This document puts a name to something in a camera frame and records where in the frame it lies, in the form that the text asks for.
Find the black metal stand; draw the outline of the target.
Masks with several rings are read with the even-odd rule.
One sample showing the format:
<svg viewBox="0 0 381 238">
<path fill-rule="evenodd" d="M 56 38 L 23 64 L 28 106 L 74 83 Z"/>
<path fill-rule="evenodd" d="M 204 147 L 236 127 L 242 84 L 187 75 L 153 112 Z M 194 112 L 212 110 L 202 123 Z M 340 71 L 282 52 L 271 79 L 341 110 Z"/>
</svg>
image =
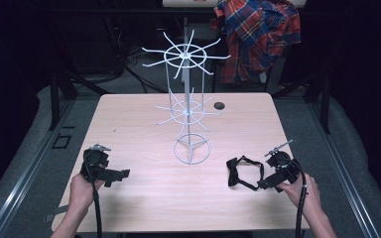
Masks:
<svg viewBox="0 0 381 238">
<path fill-rule="evenodd" d="M 75 82 L 85 86 L 99 95 L 109 94 L 109 91 L 97 86 L 93 82 L 80 76 L 78 73 L 67 69 L 58 69 L 54 73 L 51 82 L 52 120 L 50 131 L 57 127 L 62 117 L 60 109 L 60 93 L 62 93 L 67 100 L 76 100 L 78 97 L 78 92 L 73 85 Z"/>
<path fill-rule="evenodd" d="M 299 87 L 305 85 L 307 87 L 303 96 L 306 103 L 316 103 L 319 101 L 319 124 L 323 130 L 329 134 L 329 102 L 330 102 L 330 77 L 332 69 L 322 69 L 311 73 L 300 81 L 293 82 L 272 94 L 273 98 L 281 98 L 290 92 L 295 91 Z"/>
</svg>

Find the white wire display rack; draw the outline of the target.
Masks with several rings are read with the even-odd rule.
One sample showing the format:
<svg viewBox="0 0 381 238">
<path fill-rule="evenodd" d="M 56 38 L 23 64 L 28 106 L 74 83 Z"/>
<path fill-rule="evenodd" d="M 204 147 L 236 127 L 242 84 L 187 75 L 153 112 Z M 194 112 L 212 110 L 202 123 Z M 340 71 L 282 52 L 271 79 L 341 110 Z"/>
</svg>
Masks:
<svg viewBox="0 0 381 238">
<path fill-rule="evenodd" d="M 181 44 L 175 43 L 166 33 L 164 38 L 170 46 L 165 50 L 143 49 L 146 53 L 161 54 L 162 59 L 145 63 L 144 67 L 152 67 L 163 64 L 166 70 L 166 79 L 169 93 L 169 105 L 157 106 L 158 109 L 167 110 L 170 117 L 159 122 L 159 125 L 176 122 L 181 126 L 181 131 L 174 143 L 173 152 L 175 157 L 186 165 L 197 165 L 204 162 L 210 155 L 210 141 L 200 133 L 193 132 L 193 126 L 199 126 L 203 131 L 208 129 L 202 124 L 205 116 L 214 115 L 214 112 L 205 110 L 205 105 L 213 99 L 206 98 L 204 93 L 205 77 L 214 75 L 205 64 L 208 60 L 227 60 L 228 56 L 211 56 L 207 51 L 220 43 L 215 40 L 206 46 L 195 45 L 193 40 L 194 31 L 190 37 Z M 201 92 L 195 93 L 191 88 L 191 70 L 198 69 L 201 72 Z"/>
</svg>

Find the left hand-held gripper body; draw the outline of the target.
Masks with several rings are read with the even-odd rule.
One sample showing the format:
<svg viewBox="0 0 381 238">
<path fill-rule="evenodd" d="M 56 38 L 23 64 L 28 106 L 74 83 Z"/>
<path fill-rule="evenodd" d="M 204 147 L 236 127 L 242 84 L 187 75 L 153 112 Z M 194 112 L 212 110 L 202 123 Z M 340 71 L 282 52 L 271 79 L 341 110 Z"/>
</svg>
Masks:
<svg viewBox="0 0 381 238">
<path fill-rule="evenodd" d="M 106 151 L 110 151 L 110 148 L 95 144 L 83 152 L 83 162 L 80 173 L 87 181 L 95 182 L 96 180 L 107 180 L 106 168 L 108 166 L 108 155 Z"/>
</svg>

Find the plaid shirt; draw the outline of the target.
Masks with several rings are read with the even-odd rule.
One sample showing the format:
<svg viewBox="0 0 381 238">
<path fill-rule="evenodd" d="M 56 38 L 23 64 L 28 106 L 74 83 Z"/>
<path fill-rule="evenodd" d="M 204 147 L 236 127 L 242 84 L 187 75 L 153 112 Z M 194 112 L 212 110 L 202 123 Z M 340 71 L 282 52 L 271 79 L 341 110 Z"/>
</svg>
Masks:
<svg viewBox="0 0 381 238">
<path fill-rule="evenodd" d="M 229 58 L 223 83 L 241 83 L 273 66 L 284 49 L 301 41 L 301 19 L 289 0 L 218 0 Z"/>
</svg>

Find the black bow tie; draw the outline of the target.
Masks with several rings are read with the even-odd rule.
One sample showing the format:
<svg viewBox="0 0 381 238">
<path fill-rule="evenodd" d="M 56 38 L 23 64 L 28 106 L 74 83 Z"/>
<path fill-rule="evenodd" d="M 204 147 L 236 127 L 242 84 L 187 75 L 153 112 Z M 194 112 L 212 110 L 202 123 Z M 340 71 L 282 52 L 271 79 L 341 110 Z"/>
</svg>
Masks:
<svg viewBox="0 0 381 238">
<path fill-rule="evenodd" d="M 252 161 L 250 160 L 249 158 L 245 157 L 245 156 L 242 156 L 241 158 L 237 159 L 237 158 L 233 158 L 229 161 L 226 162 L 226 166 L 229 170 L 229 176 L 228 176 L 228 186 L 229 187 L 232 187 L 232 186 L 235 186 L 237 184 L 242 184 L 252 190 L 257 190 L 260 188 L 259 184 L 256 183 L 256 184 L 251 184 L 243 179 L 241 179 L 239 177 L 239 172 L 238 172 L 238 169 L 237 169 L 237 166 L 241 163 L 241 162 L 244 162 L 244 163 L 248 163 L 249 165 L 252 165 L 252 166 L 255 166 L 259 169 L 259 172 L 260 172 L 260 178 L 258 180 L 258 183 L 264 178 L 264 165 L 261 163 L 261 162 L 256 162 L 256 161 Z"/>
</svg>

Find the person's left hand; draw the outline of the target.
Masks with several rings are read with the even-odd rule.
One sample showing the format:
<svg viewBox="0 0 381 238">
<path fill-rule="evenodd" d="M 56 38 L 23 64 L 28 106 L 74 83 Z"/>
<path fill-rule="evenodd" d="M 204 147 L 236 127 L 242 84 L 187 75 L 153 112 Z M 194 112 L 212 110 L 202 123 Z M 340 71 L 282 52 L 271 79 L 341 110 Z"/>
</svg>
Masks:
<svg viewBox="0 0 381 238">
<path fill-rule="evenodd" d="M 68 210 L 86 211 L 89 205 L 93 202 L 93 192 L 99 190 L 103 184 L 103 180 L 97 180 L 94 183 L 90 183 L 83 175 L 75 175 L 70 183 Z"/>
</svg>

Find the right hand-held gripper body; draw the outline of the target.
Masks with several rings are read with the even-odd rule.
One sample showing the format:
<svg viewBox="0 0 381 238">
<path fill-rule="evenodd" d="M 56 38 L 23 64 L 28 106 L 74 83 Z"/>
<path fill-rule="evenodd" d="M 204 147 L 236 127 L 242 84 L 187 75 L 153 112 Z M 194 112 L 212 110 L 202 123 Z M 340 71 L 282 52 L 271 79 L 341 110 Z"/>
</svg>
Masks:
<svg viewBox="0 0 381 238">
<path fill-rule="evenodd" d="M 266 163 L 275 170 L 274 174 L 280 175 L 284 181 L 294 183 L 300 173 L 299 163 L 296 159 L 292 159 L 288 153 L 282 151 L 282 148 L 290 143 L 292 143 L 292 140 L 275 147 L 267 153 L 266 157 L 269 157 L 269 159 Z"/>
</svg>

